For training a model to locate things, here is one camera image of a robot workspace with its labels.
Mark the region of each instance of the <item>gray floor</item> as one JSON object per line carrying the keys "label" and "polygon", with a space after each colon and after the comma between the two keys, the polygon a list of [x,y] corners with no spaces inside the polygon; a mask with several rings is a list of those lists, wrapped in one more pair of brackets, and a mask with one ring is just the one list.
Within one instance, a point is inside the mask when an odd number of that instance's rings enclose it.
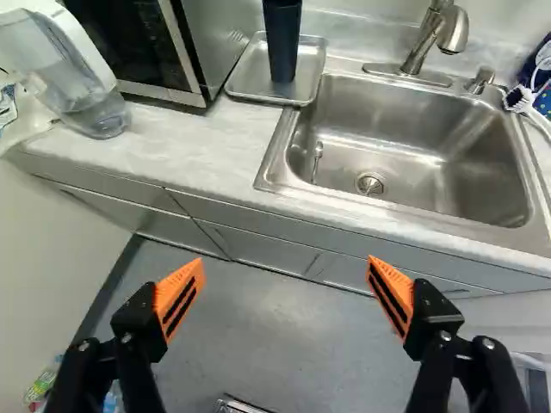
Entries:
{"label": "gray floor", "polygon": [[[96,336],[144,282],[198,254],[145,241]],[[278,413],[401,412],[418,365],[376,301],[204,257],[207,284],[154,367],[168,413],[204,413],[223,393]]]}

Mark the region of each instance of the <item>drawer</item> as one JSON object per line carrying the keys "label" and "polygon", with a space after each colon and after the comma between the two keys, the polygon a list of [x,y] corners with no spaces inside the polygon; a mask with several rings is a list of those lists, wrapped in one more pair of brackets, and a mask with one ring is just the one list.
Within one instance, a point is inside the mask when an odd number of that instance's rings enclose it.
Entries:
{"label": "drawer", "polygon": [[197,224],[235,261],[313,278],[330,264],[333,254],[225,225],[196,220]]}
{"label": "drawer", "polygon": [[113,196],[119,200],[130,200],[163,211],[187,215],[164,188],[156,185],[81,168],[60,159],[37,157],[24,152],[10,153],[9,158],[21,170],[50,181]]}
{"label": "drawer", "polygon": [[192,217],[504,293],[551,288],[551,279],[301,219],[167,189]]}
{"label": "drawer", "polygon": [[227,259],[216,243],[190,217],[166,213],[63,183],[41,180],[131,232]]}
{"label": "drawer", "polygon": [[[322,281],[335,287],[342,287],[359,293],[373,295],[365,281],[367,269],[368,262],[366,260],[353,256],[339,256],[330,266],[323,270],[315,280]],[[413,280],[416,278],[425,278],[450,299],[465,299],[499,294],[497,291],[470,286],[457,281],[445,280],[408,269],[398,269]]]}

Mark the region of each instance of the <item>faucet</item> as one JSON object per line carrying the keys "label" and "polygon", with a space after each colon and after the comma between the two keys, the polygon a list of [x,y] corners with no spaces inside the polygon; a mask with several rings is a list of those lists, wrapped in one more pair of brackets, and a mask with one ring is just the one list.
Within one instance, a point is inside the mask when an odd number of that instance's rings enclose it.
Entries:
{"label": "faucet", "polygon": [[468,16],[453,0],[432,0],[421,25],[418,41],[400,70],[418,75],[430,48],[437,42],[441,52],[457,54],[465,50],[468,39]]}
{"label": "faucet", "polygon": [[443,53],[457,54],[465,50],[468,39],[468,16],[454,0],[431,0],[418,40],[402,65],[365,63],[363,71],[390,78],[407,78],[409,82],[448,88],[453,80],[436,71],[421,71],[430,48],[437,43]]}

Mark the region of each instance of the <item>sink basin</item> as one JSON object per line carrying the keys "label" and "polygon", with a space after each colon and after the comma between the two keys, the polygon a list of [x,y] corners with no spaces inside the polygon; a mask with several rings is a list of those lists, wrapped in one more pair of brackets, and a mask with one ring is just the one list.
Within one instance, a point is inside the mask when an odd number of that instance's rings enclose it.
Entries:
{"label": "sink basin", "polygon": [[548,254],[517,117],[496,87],[475,96],[460,83],[326,71],[312,105],[284,110],[255,187]]}
{"label": "sink basin", "polygon": [[305,182],[319,141],[320,187],[363,194],[356,180],[372,176],[380,200],[506,227],[529,218],[511,131],[485,102],[326,75],[288,148]]}

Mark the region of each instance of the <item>toothbrush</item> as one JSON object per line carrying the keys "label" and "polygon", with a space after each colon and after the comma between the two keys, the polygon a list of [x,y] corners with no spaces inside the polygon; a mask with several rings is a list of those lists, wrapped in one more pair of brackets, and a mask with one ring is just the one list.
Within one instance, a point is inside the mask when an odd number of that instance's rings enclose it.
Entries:
{"label": "toothbrush", "polygon": [[551,78],[549,78],[539,90],[536,90],[535,83],[537,73],[548,62],[551,62],[551,56],[545,58],[536,66],[534,73],[532,73],[532,78],[530,79],[529,88],[523,84],[518,84],[504,96],[503,104],[506,110],[522,114],[532,107],[536,98],[551,84]]}

